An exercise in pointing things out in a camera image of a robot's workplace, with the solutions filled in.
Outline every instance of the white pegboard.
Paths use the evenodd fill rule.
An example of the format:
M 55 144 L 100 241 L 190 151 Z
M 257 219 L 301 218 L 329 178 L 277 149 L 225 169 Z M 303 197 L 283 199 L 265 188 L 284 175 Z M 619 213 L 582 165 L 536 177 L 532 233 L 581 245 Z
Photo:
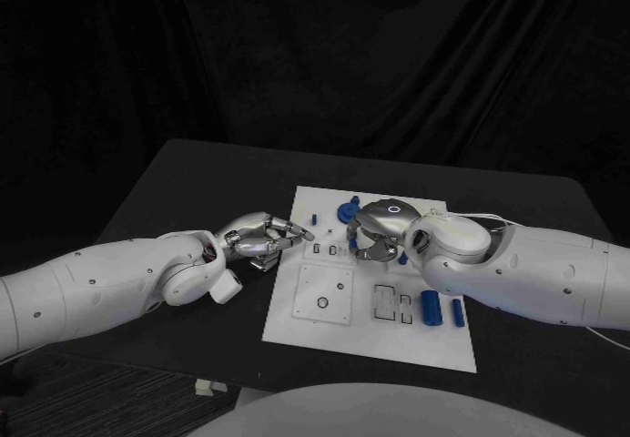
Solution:
M 469 320 L 464 328 L 456 327 L 453 298 L 440 296 L 444 324 L 437 327 L 424 325 L 420 293 L 428 290 L 428 286 L 411 262 L 404 266 L 396 259 L 389 263 L 358 261 L 347 253 L 346 225 L 339 221 L 336 211 L 353 196 L 359 196 L 362 206 L 381 198 L 396 198 L 409 203 L 421 214 L 427 214 L 431 208 L 447 210 L 447 204 L 437 200 L 297 188 L 290 219 L 314 233 L 314 241 L 284 251 L 262 340 L 476 372 Z M 317 215 L 314 226 L 313 214 Z M 314 244 L 320 245 L 319 253 L 314 252 Z M 366 248 L 373 242 L 359 233 L 358 244 Z M 330 255 L 330 246 L 335 246 L 335 255 Z M 309 276 L 309 284 L 300 274 L 304 267 L 314 273 Z M 340 290 L 336 284 L 342 282 L 343 272 L 352 272 L 346 275 L 352 278 L 352 287 L 345 286 Z M 396 310 L 395 320 L 373 316 L 376 285 L 395 289 L 391 302 Z M 326 308 L 317 305 L 322 297 L 329 302 Z

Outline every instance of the metallic robot hand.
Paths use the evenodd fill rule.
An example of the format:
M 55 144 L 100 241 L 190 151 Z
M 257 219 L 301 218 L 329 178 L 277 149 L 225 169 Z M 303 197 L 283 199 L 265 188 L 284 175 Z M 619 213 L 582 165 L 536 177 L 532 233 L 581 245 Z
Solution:
M 226 261 L 252 258 L 252 266 L 262 271 L 278 263 L 284 249 L 298 245 L 301 239 L 316 239 L 304 228 L 267 212 L 254 212 L 236 218 L 215 235 Z
M 346 238 L 350 252 L 358 259 L 379 262 L 392 261 L 398 256 L 396 246 L 402 245 L 407 230 L 420 219 L 417 209 L 395 198 L 369 203 L 347 223 Z M 358 229 L 375 241 L 368 249 L 358 248 Z

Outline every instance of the robotic hand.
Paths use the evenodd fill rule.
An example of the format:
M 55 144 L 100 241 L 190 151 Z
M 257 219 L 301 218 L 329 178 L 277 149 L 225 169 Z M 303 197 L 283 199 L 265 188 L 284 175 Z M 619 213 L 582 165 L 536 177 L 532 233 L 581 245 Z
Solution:
M 483 228 L 467 217 L 499 219 Z M 375 241 L 358 247 L 358 230 Z M 379 200 L 347 224 L 358 259 L 386 262 L 398 246 L 430 287 L 497 310 L 562 325 L 630 330 L 630 249 L 578 234 L 529 228 L 497 216 L 433 210 L 421 216 Z
M 190 230 L 101 244 L 0 278 L 0 360 L 114 328 L 163 301 L 183 305 L 209 292 L 226 303 L 242 289 L 226 262 L 252 258 L 267 271 L 303 239 L 314 235 L 258 212 L 216 236 Z

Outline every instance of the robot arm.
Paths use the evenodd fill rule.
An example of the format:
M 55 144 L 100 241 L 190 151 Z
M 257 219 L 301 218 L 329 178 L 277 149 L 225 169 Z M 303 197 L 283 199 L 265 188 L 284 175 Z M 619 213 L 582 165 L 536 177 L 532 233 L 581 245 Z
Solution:
M 226 303 L 242 289 L 228 260 L 252 257 L 267 271 L 301 239 L 314 236 L 260 212 L 236 219 L 218 237 L 193 230 L 101 244 L 0 278 L 0 360 L 114 328 L 162 301 L 183 305 L 209 292 Z
M 347 230 L 350 248 L 365 224 L 363 234 L 376 247 L 394 248 L 394 258 L 396 245 L 404 246 L 441 293 L 466 295 L 546 323 L 630 330 L 630 249 L 554 229 L 507 225 L 487 230 L 454 213 L 433 211 L 421 217 L 395 202 L 381 200 L 358 213 Z M 360 259 L 369 253 L 362 250 Z M 388 260 L 391 253 L 369 259 Z

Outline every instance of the black table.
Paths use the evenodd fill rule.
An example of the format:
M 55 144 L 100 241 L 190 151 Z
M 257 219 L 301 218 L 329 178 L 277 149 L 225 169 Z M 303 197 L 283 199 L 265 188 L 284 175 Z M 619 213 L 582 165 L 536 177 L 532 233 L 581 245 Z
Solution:
M 492 212 L 611 241 L 572 179 L 174 139 L 97 243 L 218 230 L 258 210 L 287 219 L 297 185 L 440 199 L 453 211 Z M 231 268 L 245 288 L 225 306 L 206 295 L 48 351 L 265 391 L 353 381 L 417 385 L 493 401 L 587 435 L 629 433 L 630 352 L 585 329 L 526 320 L 467 299 L 477 374 L 267 343 L 275 270 L 261 274 L 242 261 Z M 611 335 L 630 344 L 627 334 Z

